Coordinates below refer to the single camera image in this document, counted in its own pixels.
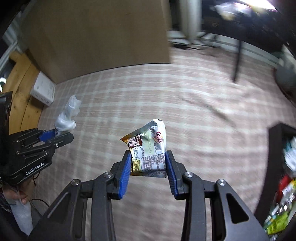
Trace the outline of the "clear plastic bag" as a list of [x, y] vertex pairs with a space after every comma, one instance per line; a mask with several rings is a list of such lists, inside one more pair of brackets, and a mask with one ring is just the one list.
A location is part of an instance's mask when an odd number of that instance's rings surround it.
[[65, 108], [59, 114], [54, 123], [56, 136], [74, 130], [76, 127], [74, 117], [76, 117], [80, 112], [81, 102], [82, 101], [78, 100], [75, 95], [69, 98]]

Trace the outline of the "white router box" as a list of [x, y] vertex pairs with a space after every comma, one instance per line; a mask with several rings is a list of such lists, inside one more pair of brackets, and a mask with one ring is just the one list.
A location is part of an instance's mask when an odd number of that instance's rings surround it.
[[54, 102], [55, 89], [56, 84], [40, 71], [30, 91], [30, 95], [46, 106], [50, 106]]

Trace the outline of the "black storage bin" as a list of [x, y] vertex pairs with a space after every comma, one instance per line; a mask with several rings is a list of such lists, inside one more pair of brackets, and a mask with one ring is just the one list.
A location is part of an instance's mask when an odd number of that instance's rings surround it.
[[295, 128], [278, 123], [268, 129], [268, 158], [262, 193], [254, 215], [263, 224], [284, 175], [295, 177]]

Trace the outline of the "black desk leg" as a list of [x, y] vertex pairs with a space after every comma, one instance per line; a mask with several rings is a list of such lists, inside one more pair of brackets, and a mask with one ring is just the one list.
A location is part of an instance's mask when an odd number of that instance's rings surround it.
[[236, 56], [235, 68], [234, 68], [233, 77], [232, 77], [233, 83], [236, 82], [236, 78], [239, 70], [241, 50], [242, 50], [242, 41], [238, 40], [238, 52]]

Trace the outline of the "plaid table cloth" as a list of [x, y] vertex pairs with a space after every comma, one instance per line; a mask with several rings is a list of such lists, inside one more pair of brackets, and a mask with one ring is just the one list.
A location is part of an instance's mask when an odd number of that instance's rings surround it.
[[221, 49], [171, 50], [170, 64], [138, 65], [60, 83], [44, 108], [40, 129], [51, 129], [71, 96], [81, 100], [72, 143], [56, 150], [36, 180], [35, 197], [52, 203], [74, 178], [87, 181], [123, 157], [121, 138], [155, 118], [166, 126], [166, 147], [202, 179], [225, 179], [255, 210], [266, 174], [268, 128], [295, 126], [295, 107], [274, 82], [272, 68]]

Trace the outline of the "coffee creamer sachet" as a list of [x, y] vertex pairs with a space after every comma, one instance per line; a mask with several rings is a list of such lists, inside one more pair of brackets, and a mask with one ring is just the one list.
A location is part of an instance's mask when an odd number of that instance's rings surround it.
[[162, 120], [153, 119], [143, 127], [120, 139], [131, 153], [131, 174], [165, 178], [166, 127]]

